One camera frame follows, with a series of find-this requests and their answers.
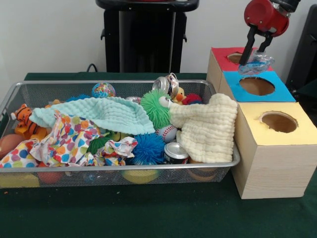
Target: googly eyes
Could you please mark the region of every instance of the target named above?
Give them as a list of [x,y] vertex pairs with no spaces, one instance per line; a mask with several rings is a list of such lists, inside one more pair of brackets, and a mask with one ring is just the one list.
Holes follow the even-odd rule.
[[167,97],[160,97],[158,101],[162,105],[162,107],[165,107],[165,108],[169,108],[169,106],[172,103],[171,100]]

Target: yellow box top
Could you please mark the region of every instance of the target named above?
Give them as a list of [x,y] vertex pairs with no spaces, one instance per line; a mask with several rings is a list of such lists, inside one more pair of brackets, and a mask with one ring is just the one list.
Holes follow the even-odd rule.
[[239,103],[258,145],[315,145],[317,128],[299,103]]

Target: red box top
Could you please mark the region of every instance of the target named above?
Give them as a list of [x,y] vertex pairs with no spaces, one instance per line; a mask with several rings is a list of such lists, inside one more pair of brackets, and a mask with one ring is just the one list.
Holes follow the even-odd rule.
[[232,48],[212,48],[213,55],[215,56],[219,67],[222,71],[235,72],[238,71],[239,63],[233,63],[229,60],[229,56],[231,55],[231,59],[237,60],[237,55],[242,54],[244,51],[244,47],[232,47]]

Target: wire mesh basket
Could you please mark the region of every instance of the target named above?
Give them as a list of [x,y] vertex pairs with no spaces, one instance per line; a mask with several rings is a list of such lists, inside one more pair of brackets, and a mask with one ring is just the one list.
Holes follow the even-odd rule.
[[[44,107],[55,99],[66,101],[80,94],[90,95],[93,86],[101,81],[24,81],[11,87],[0,105],[0,136],[14,133],[17,121],[8,115],[23,103],[31,108]],[[116,95],[122,98],[142,97],[152,89],[154,81],[114,80],[111,83]],[[214,93],[205,80],[180,80],[185,92],[201,96],[208,103]],[[0,188],[8,187],[62,187],[145,183],[219,182],[240,161],[234,145],[230,163],[152,165],[152,166],[102,166],[58,168],[1,168]]]

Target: wooden box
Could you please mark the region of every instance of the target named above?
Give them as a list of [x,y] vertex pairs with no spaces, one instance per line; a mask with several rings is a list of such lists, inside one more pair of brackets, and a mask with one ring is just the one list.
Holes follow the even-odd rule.
[[238,73],[239,60],[244,48],[212,48],[208,65],[207,81],[216,92],[228,95],[238,102],[295,100],[288,92],[272,67],[269,72],[256,77],[242,77]]
[[239,103],[235,141],[242,199],[304,195],[317,165],[317,129],[298,103]]

